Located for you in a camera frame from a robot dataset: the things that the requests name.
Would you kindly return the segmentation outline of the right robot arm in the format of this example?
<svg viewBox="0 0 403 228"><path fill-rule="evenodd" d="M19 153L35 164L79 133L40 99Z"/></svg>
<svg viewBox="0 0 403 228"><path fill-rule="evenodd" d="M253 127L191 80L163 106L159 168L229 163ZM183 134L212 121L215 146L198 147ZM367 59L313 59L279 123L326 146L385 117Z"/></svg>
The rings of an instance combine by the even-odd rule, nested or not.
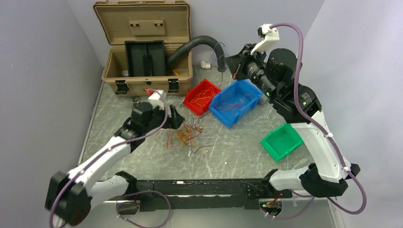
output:
<svg viewBox="0 0 403 228"><path fill-rule="evenodd" d="M347 180L356 176L360 167L336 152L318 97L295 81L296 55L285 48L258 53L253 47L246 44L238 54L224 59L233 79L256 85L302 138L314 160L300 169L270 171L262 180L262 192L267 197L282 190L305 190L318 198L343 195Z"/></svg>

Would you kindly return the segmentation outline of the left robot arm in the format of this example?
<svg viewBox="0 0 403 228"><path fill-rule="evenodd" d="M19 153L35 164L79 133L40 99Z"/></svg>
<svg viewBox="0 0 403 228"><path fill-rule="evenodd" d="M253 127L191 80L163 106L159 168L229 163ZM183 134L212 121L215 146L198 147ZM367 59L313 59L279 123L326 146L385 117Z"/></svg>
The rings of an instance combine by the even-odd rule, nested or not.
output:
<svg viewBox="0 0 403 228"><path fill-rule="evenodd" d="M45 208L50 212L49 226L76 226L96 206L117 196L129 200L135 195L154 193L154 190L140 191L137 178L125 171L105 181L100 178L133 153L147 137L161 128L178 129L184 120L174 105L160 100L148 99L134 104L131 116L102 149L69 172L58 171L51 177L45 200Z"/></svg>

